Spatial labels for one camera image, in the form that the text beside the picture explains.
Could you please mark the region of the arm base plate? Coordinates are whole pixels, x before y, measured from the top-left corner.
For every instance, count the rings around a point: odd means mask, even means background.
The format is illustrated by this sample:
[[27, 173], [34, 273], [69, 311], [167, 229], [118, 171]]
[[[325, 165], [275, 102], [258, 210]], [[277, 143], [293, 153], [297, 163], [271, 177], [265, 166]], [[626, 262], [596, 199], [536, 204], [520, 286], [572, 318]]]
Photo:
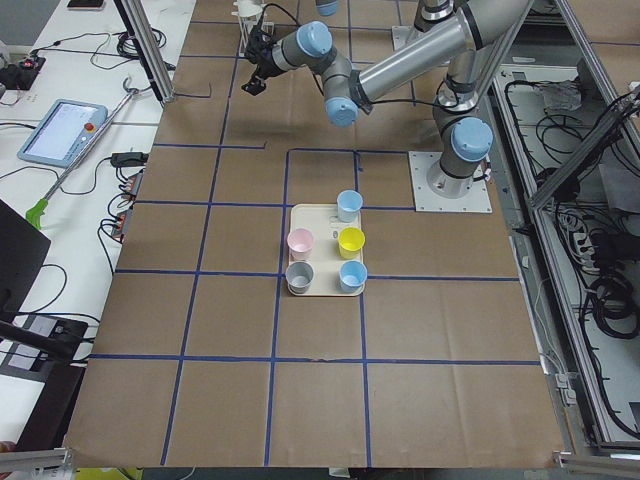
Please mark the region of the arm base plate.
[[415, 210], [419, 213], [491, 214], [482, 162], [466, 179], [449, 177], [440, 165], [441, 152], [409, 151]]
[[391, 28], [391, 38], [393, 50], [397, 51], [403, 48], [407, 43], [414, 41], [420, 32], [413, 26], [393, 26]]

